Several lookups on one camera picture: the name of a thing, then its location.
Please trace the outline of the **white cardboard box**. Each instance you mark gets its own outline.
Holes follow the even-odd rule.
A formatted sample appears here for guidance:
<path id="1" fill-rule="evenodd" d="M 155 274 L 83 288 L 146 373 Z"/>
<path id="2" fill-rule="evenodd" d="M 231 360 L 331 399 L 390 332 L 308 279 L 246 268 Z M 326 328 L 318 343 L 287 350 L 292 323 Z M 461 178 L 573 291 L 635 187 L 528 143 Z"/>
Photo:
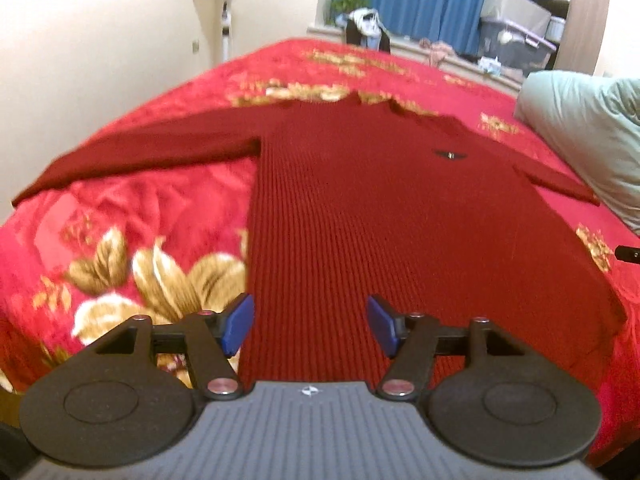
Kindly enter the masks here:
<path id="1" fill-rule="evenodd" d="M 547 31 L 551 13 L 532 0 L 484 0 L 480 18 L 510 21 L 542 37 Z"/>

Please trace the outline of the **red floral bed blanket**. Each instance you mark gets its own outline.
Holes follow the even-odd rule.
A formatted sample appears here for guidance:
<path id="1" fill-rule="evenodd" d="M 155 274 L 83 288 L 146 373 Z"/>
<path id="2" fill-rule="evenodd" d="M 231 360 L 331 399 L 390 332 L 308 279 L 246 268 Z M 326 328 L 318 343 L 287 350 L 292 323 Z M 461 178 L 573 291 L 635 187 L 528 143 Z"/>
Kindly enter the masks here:
<path id="1" fill-rule="evenodd" d="M 120 130 L 280 101 L 390 101 L 469 130 L 578 181 L 514 117 L 515 101 L 424 64 L 325 41 L 293 39 L 218 66 L 147 102 L 87 142 Z M 220 311 L 248 289 L 253 156 L 114 176 L 18 194 L 1 229 L 1 374 L 24 391 L 135 314 L 157 324 Z M 603 464 L 639 437 L 639 269 L 614 258 L 637 237 L 597 199 L 542 188 L 608 280 L 627 318 L 593 388 L 603 412 L 590 457 Z"/>

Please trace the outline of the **pink cloth on sill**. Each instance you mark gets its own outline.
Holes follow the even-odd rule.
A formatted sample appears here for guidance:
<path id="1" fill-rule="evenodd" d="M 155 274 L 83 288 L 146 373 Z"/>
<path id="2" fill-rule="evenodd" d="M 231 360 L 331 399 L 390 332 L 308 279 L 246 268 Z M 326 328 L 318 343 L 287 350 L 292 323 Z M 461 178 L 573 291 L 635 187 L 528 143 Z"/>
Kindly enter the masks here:
<path id="1" fill-rule="evenodd" d="M 456 51 L 445 41 L 431 41 L 423 38 L 419 41 L 419 47 L 425 51 L 425 59 L 429 66 L 437 67 L 447 58 L 455 58 Z"/>

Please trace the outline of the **light green duvet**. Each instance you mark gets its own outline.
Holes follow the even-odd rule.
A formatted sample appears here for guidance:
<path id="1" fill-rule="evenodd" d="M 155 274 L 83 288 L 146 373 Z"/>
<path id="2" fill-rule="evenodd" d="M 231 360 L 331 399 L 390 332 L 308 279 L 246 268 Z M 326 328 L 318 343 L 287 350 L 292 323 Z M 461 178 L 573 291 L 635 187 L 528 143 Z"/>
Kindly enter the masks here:
<path id="1" fill-rule="evenodd" d="M 639 81 L 567 70 L 530 74 L 514 117 L 639 232 Z"/>

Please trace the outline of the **grey plastic storage bin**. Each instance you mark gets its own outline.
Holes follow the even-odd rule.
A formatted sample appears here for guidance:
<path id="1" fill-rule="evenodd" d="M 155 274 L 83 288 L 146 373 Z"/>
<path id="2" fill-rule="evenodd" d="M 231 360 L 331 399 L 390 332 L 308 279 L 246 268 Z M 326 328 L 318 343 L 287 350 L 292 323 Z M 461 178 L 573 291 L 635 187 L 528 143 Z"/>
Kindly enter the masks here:
<path id="1" fill-rule="evenodd" d="M 501 18 L 480 20 L 478 55 L 523 73 L 544 70 L 556 47 L 530 30 Z"/>

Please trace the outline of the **dark red knit sweater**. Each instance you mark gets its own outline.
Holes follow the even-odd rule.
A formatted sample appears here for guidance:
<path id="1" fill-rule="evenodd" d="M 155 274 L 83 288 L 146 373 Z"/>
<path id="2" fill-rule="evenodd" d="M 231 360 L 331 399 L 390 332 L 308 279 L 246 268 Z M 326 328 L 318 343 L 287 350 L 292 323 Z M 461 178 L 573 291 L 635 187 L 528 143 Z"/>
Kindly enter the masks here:
<path id="1" fill-rule="evenodd" d="M 55 159 L 24 196 L 245 156 L 257 160 L 246 382 L 376 382 L 385 361 L 364 304 L 378 294 L 448 324 L 490 318 L 600 386 L 627 315 L 540 190 L 590 204 L 596 196 L 451 116 L 354 95 L 217 108 L 89 141 Z"/>

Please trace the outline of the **green potted plant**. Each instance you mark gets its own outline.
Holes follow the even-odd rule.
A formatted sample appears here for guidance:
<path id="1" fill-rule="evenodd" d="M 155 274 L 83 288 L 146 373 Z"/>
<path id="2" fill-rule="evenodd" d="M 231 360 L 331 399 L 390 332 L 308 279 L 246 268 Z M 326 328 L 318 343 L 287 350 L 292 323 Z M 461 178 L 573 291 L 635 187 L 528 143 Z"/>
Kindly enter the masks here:
<path id="1" fill-rule="evenodd" d="M 324 22 L 327 25 L 335 25 L 340 15 L 352 13 L 360 8 L 368 8 L 370 5 L 370 0 L 331 0 L 326 9 Z"/>

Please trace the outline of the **wooden shelf unit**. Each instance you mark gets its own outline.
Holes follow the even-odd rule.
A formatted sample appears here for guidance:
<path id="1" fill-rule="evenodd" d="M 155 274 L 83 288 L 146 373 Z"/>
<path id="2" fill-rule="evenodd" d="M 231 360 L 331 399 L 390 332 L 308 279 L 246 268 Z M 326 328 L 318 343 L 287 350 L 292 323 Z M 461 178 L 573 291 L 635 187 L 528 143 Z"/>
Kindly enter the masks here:
<path id="1" fill-rule="evenodd" d="M 556 70 L 592 75 L 596 70 L 610 0 L 532 0 L 549 11 L 563 11 L 565 27 L 556 52 Z"/>

